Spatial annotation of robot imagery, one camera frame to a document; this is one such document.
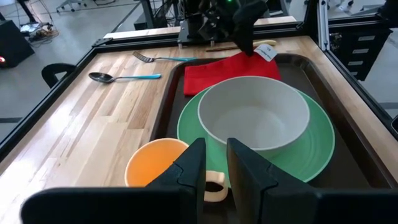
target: chair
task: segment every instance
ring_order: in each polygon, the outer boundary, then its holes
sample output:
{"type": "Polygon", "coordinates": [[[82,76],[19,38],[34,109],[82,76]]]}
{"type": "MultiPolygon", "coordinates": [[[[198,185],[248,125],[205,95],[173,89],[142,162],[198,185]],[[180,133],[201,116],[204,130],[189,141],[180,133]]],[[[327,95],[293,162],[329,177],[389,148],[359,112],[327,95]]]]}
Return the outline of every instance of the chair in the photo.
{"type": "Polygon", "coordinates": [[[66,6],[67,4],[70,6],[71,11],[72,11],[72,12],[75,12],[75,9],[73,8],[72,3],[77,3],[77,4],[79,4],[79,5],[83,3],[83,5],[84,5],[85,7],[87,7],[87,4],[84,3],[83,0],[65,0],[61,5],[59,5],[59,6],[56,8],[57,13],[60,12],[60,11],[58,10],[59,8],[65,9],[65,6],[66,6]]]}
{"type": "Polygon", "coordinates": [[[59,81],[55,74],[66,72],[67,74],[65,76],[67,76],[75,71],[75,69],[75,65],[67,63],[53,63],[43,68],[42,77],[46,84],[52,88],[59,81]]]}

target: white bowl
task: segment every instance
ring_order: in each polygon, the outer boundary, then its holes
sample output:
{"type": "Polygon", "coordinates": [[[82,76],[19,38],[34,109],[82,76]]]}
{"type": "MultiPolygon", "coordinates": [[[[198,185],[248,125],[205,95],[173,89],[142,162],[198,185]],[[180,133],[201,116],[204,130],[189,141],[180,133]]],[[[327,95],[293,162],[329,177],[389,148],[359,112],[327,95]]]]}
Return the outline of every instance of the white bowl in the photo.
{"type": "Polygon", "coordinates": [[[264,157],[299,138],[310,121],[307,102],[294,88],[265,77],[238,77],[211,87],[198,105],[210,144],[236,138],[264,157]]]}

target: plate rim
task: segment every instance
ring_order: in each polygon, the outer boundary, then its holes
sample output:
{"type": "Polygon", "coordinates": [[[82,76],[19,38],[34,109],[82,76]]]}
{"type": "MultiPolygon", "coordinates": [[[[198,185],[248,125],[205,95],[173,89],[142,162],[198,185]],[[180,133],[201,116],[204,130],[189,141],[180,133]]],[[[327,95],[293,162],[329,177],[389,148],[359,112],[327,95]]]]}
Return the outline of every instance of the plate rim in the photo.
{"type": "MultiPolygon", "coordinates": [[[[178,117],[178,122],[177,122],[177,139],[183,141],[183,139],[180,139],[180,131],[179,131],[179,127],[180,127],[180,123],[182,120],[182,115],[184,114],[184,112],[187,109],[187,106],[192,102],[192,100],[194,100],[196,97],[200,97],[201,94],[204,94],[207,90],[209,90],[211,87],[208,87],[204,90],[202,90],[201,92],[199,92],[198,94],[196,94],[183,108],[183,110],[180,113],[180,116],[178,117]]],[[[317,177],[325,168],[326,166],[330,163],[331,158],[335,152],[335,146],[336,146],[336,133],[335,133],[335,129],[333,126],[333,123],[331,122],[328,114],[326,113],[326,111],[319,105],[318,102],[316,102],[312,97],[308,96],[307,94],[305,94],[304,92],[294,88],[296,91],[298,91],[305,99],[308,98],[310,101],[314,102],[315,105],[317,105],[318,108],[320,108],[320,111],[322,112],[322,115],[325,116],[326,120],[328,121],[328,125],[331,129],[331,138],[332,138],[332,144],[331,144],[331,150],[330,153],[327,157],[327,159],[325,160],[325,162],[323,163],[323,165],[321,166],[321,168],[319,168],[313,175],[311,175],[310,177],[306,178],[305,180],[301,180],[305,183],[311,181],[312,179],[314,179],[315,177],[317,177]]]]}

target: mug handle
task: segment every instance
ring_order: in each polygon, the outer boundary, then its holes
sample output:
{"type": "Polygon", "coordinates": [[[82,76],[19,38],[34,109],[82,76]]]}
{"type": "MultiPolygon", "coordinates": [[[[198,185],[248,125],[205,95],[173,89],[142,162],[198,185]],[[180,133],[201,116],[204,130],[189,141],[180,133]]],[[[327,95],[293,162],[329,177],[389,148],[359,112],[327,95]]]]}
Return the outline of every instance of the mug handle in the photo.
{"type": "Polygon", "coordinates": [[[218,192],[205,191],[206,202],[220,202],[228,195],[228,188],[226,186],[225,174],[222,172],[208,170],[206,171],[206,182],[213,182],[223,187],[218,192]]]}

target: mug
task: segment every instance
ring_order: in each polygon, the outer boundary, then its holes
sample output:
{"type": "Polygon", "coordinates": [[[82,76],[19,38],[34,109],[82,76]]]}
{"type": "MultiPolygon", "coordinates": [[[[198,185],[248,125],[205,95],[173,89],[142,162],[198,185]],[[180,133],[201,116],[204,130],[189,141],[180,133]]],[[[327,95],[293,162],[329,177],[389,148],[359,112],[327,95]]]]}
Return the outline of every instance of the mug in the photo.
{"type": "MultiPolygon", "coordinates": [[[[139,148],[130,158],[124,172],[124,182],[128,187],[145,187],[165,172],[174,161],[189,147],[181,140],[172,138],[157,139],[139,148]]],[[[228,194],[225,174],[206,171],[206,182],[222,186],[218,192],[205,192],[206,202],[220,202],[228,194]]]]}

